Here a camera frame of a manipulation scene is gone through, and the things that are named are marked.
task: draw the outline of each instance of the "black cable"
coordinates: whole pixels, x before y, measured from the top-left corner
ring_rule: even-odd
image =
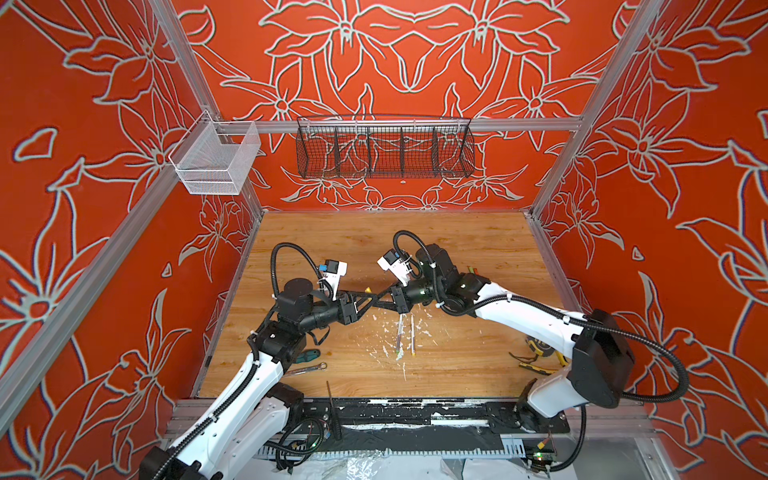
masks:
[[[305,424],[312,424],[317,428],[317,432],[318,432],[317,440],[315,440],[315,442],[307,449],[292,449],[290,447],[285,446],[284,442],[288,438],[288,435],[293,434],[296,430],[298,430]],[[312,455],[312,453],[315,452],[318,448],[320,448],[320,445],[322,445],[324,440],[324,434],[325,434],[325,430],[323,428],[323,424],[321,424],[319,420],[312,419],[312,418],[305,418],[301,422],[299,422],[296,428],[291,430],[286,430],[285,433],[283,433],[283,436],[280,437],[280,440],[277,443],[265,442],[264,445],[275,449],[275,462],[277,463],[277,469],[278,470],[288,469],[290,472],[290,469],[292,469],[293,467],[297,467],[302,463],[306,462],[306,460]],[[307,439],[306,439],[307,443],[309,443],[309,440],[310,440],[310,437],[307,436]],[[287,458],[288,455],[303,455],[303,457],[300,460],[289,460]]]
[[[195,440],[196,437],[200,433],[205,430],[206,427],[208,427],[214,419],[218,419],[221,416],[221,413],[227,409],[230,405],[232,405],[232,402],[234,402],[238,396],[245,390],[245,388],[248,386],[250,381],[253,379],[253,376],[256,375],[256,371],[259,368],[258,361],[259,361],[259,349],[256,347],[255,340],[249,336],[246,341],[248,342],[248,346],[250,346],[250,351],[253,353],[253,361],[254,363],[251,364],[250,370],[248,371],[247,375],[245,376],[245,379],[237,386],[237,388],[232,392],[226,400],[224,400],[221,405],[219,405],[213,413],[211,413],[208,417],[205,418],[202,422],[200,422],[192,432],[189,433],[189,435],[185,436],[181,443],[175,448],[173,453],[170,454],[170,457],[168,457],[168,460],[166,460],[163,465],[155,472],[154,476],[152,477],[152,480],[160,480],[165,476],[165,472],[168,469],[168,466],[170,466],[170,463],[174,460],[174,458],[178,457],[179,454],[184,450],[187,445],[189,445],[192,440]]]
[[[480,300],[474,305],[467,306],[466,308],[464,308],[463,310],[459,310],[458,312],[448,309],[445,306],[442,307],[442,311],[449,314],[450,316],[462,316],[462,315],[466,315],[467,313],[473,312],[478,308],[482,308],[483,306],[486,306],[489,303],[500,302],[502,300],[507,300],[508,298],[512,302],[525,303],[526,305],[530,305],[530,306],[533,306],[534,308],[538,308],[542,312],[548,313],[552,316],[556,316],[557,318],[562,318],[564,315],[563,312],[560,312],[559,310],[556,310],[548,305],[544,305],[543,303],[539,303],[536,300],[531,300],[527,297],[519,296],[519,295],[511,295],[509,297],[507,297],[507,295],[494,295],[486,299]]]
[[[416,241],[416,243],[419,244],[419,247],[422,248],[424,255],[427,257],[427,263],[429,264],[429,270],[432,277],[432,288],[435,290],[434,292],[435,301],[437,303],[441,303],[443,301],[443,298],[442,298],[442,294],[440,293],[440,289],[438,288],[438,285],[437,285],[437,272],[435,271],[435,268],[432,266],[435,261],[432,259],[432,255],[429,254],[429,250],[427,250],[427,246],[424,244],[424,242],[422,242],[422,239],[420,239],[419,236],[416,235],[415,233],[409,232],[408,230],[399,230],[398,232],[395,233],[395,236],[392,237],[392,245],[394,245],[395,247],[395,252],[397,252],[397,254],[400,255],[401,257],[405,256],[405,253],[400,249],[400,245],[398,245],[398,240],[402,236],[411,237],[413,240]]]
[[[554,308],[544,305],[543,303],[539,303],[536,300],[531,300],[529,298],[525,298],[524,296],[518,296],[518,295],[510,295],[509,297],[507,297],[506,295],[494,295],[486,299],[480,300],[474,305],[470,305],[459,312],[453,312],[451,310],[447,310],[445,306],[443,306],[443,311],[452,316],[461,316],[469,312],[472,312],[478,308],[482,308],[483,306],[486,306],[489,303],[500,302],[502,300],[525,303],[527,305],[538,308],[539,310],[549,313],[550,315],[560,319],[563,318],[563,316],[565,315],[563,312],[559,310],[555,310]],[[680,359],[678,359],[672,352],[667,350],[660,343],[654,342],[651,339],[647,339],[644,336],[639,336],[634,333],[627,332],[626,330],[610,328],[608,326],[604,326],[596,322],[587,322],[587,321],[579,320],[573,317],[570,317],[569,322],[573,323],[574,325],[583,327],[585,329],[592,329],[592,330],[597,330],[598,332],[605,332],[605,333],[616,333],[617,335],[625,336],[628,339],[642,343],[643,345],[656,350],[665,359],[670,361],[675,371],[677,372],[677,388],[675,388],[669,393],[664,393],[663,395],[638,395],[637,393],[632,393],[632,392],[622,392],[621,396],[623,396],[625,399],[636,400],[638,402],[665,403],[665,402],[673,402],[674,400],[677,400],[681,396],[685,395],[685,392],[687,392],[688,386],[690,385],[690,380],[688,378],[688,371],[685,369],[685,365],[680,361]]]
[[[276,269],[276,263],[277,263],[277,252],[280,251],[283,247],[289,247],[293,248],[297,252],[301,253],[307,262],[310,263],[312,266],[312,270],[314,270],[315,275],[317,275],[318,279],[322,279],[323,276],[320,274],[320,270],[317,269],[317,265],[312,261],[312,257],[304,251],[302,247],[299,247],[295,243],[291,242],[282,242],[275,245],[275,247],[272,249],[272,255],[270,256],[270,275],[272,276],[272,291],[275,294],[275,297],[280,295],[280,288],[277,286],[277,269]]]
[[[675,372],[677,372],[677,387],[671,392],[664,393],[662,395],[638,395],[637,393],[632,392],[622,392],[621,396],[623,396],[625,399],[649,403],[673,402],[674,400],[677,400],[681,396],[685,395],[685,392],[688,391],[690,379],[688,378],[688,371],[685,369],[685,365],[680,361],[680,359],[678,359],[672,352],[664,348],[664,346],[660,343],[654,342],[651,339],[647,339],[644,336],[639,336],[621,329],[615,329],[593,322],[585,322],[584,320],[572,318],[571,323],[574,325],[583,326],[586,329],[597,330],[598,332],[616,333],[618,335],[625,336],[628,339],[632,339],[635,342],[640,342],[643,345],[656,350],[665,359],[669,360],[669,362],[674,367]]]
[[[581,406],[581,430],[579,430],[578,433],[578,440],[576,441],[576,448],[571,453],[571,455],[565,459],[565,462],[558,463],[557,465],[550,467],[550,472],[559,472],[561,470],[565,470],[566,468],[570,467],[573,462],[576,461],[576,457],[578,457],[578,454],[581,452],[581,447],[584,446],[584,439],[586,436],[587,431],[587,406],[582,405]],[[537,472],[544,472],[546,471],[546,468],[536,467],[532,466],[531,470],[536,470]]]

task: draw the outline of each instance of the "basket divider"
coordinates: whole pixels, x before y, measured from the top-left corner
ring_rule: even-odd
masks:
[[[406,177],[406,141],[402,134],[402,127],[400,127],[400,173],[402,177]]]
[[[372,174],[376,166],[371,156],[371,127],[366,127],[366,150],[368,151],[368,174]]]
[[[432,127],[432,171],[436,174],[440,171],[437,128]]]
[[[333,160],[336,162],[336,176],[341,177],[341,152],[339,151],[339,128],[333,128]]]
[[[464,145],[467,143],[467,133],[469,132],[469,124],[466,124],[464,126],[464,137],[462,138],[462,146],[458,148],[458,162],[462,166],[462,170],[464,171],[464,176],[468,177],[467,167],[464,165]]]

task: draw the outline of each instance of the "white robotic arm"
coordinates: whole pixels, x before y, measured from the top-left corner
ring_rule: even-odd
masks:
[[[171,444],[171,447],[178,448],[199,424],[212,418],[208,427],[177,456],[187,465],[199,462],[198,472],[206,478],[212,478],[217,472],[221,472],[222,478],[234,478],[264,442],[288,423],[289,406],[277,398],[264,398],[283,376],[281,363],[273,362],[272,357],[264,352],[259,352],[256,375],[218,417],[214,416],[214,412],[246,379],[253,362],[253,354],[249,353],[243,366],[210,408],[185,435]]]
[[[511,299],[516,296],[497,283],[488,283],[478,292],[477,302],[497,295],[508,295]],[[573,357],[576,340],[581,335],[582,327],[565,320],[570,318],[583,319],[579,312],[563,312],[563,318],[556,318],[549,313],[521,302],[493,302],[478,308],[475,314],[478,318],[491,320],[509,326],[536,339],[547,343],[569,359]],[[568,380],[571,365],[560,369],[555,374],[537,381],[528,392],[528,404],[545,418],[552,418],[559,412],[572,406],[584,405],[588,401],[576,392]]]
[[[421,248],[415,260],[399,249],[397,239],[401,235],[419,243]],[[274,259],[278,249],[285,246],[305,256],[320,284],[327,287],[327,294],[313,290],[312,283],[306,279],[290,280],[283,292],[277,291]],[[394,247],[379,259],[379,265],[395,274],[399,282],[373,295],[338,290],[340,277],[346,273],[346,263],[329,260],[318,269],[301,247],[291,243],[275,246],[271,273],[276,302],[259,330],[248,338],[252,353],[185,435],[167,451],[157,447],[150,450],[141,463],[139,479],[234,478],[273,435],[297,425],[296,417],[303,411],[303,394],[279,380],[306,346],[306,334],[334,322],[354,323],[371,306],[406,313],[417,303],[427,305],[436,301],[449,315],[477,316],[501,323],[547,343],[570,358],[568,366],[546,379],[532,380],[519,396],[514,409],[515,424],[529,432],[547,432],[548,420],[569,407],[586,403],[608,408],[617,406],[619,398],[626,395],[623,389],[634,365],[625,336],[662,353],[680,376],[680,385],[670,394],[633,397],[671,401],[687,389],[687,374],[679,359],[655,342],[621,332],[613,317],[605,312],[595,310],[584,315],[556,309],[517,296],[474,272],[459,273],[445,250],[435,244],[426,246],[416,235],[404,230],[395,234]],[[418,274],[410,263],[418,265]],[[391,294],[392,302],[381,300],[386,293]],[[273,313],[277,313],[277,321],[270,321]],[[582,425],[585,422],[582,411]],[[552,471],[570,465],[583,442],[583,430],[571,458]],[[287,451],[305,455],[321,441],[318,438],[308,449]]]

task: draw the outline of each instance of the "metal rail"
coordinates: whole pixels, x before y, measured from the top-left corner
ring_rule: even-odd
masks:
[[[358,126],[397,126],[403,125],[404,120],[391,121],[354,121],[354,120],[334,120],[324,121],[323,125],[335,127],[355,127]],[[414,124],[414,121],[407,121],[408,124]],[[256,121],[256,126],[262,134],[295,134],[299,130],[297,121]],[[575,118],[473,118],[472,131],[576,131],[581,126],[580,117]],[[437,124],[457,124],[457,120],[442,121]],[[249,121],[224,121],[217,124],[217,131],[221,135],[245,135]],[[436,125],[434,120],[423,119],[416,120],[416,126]]]

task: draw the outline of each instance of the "red floral wallpaper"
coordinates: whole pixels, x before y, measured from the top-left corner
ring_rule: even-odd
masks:
[[[283,121],[370,112],[576,117],[637,8],[631,0],[174,4],[224,117]],[[522,208],[567,136],[481,135],[472,177],[402,184],[302,180],[294,140],[270,134],[251,180],[278,210]]]
[[[177,184],[0,441],[0,476],[122,478],[188,398],[253,218]]]
[[[687,364],[654,406],[682,478],[768,475],[768,5],[666,2],[542,218],[582,306]],[[633,387],[674,371],[635,348]]]
[[[6,2],[0,35],[2,374],[200,111],[142,0]]]
[[[3,2],[0,374],[200,113],[145,0]],[[253,226],[176,186],[9,433],[3,478],[123,478],[190,394]]]

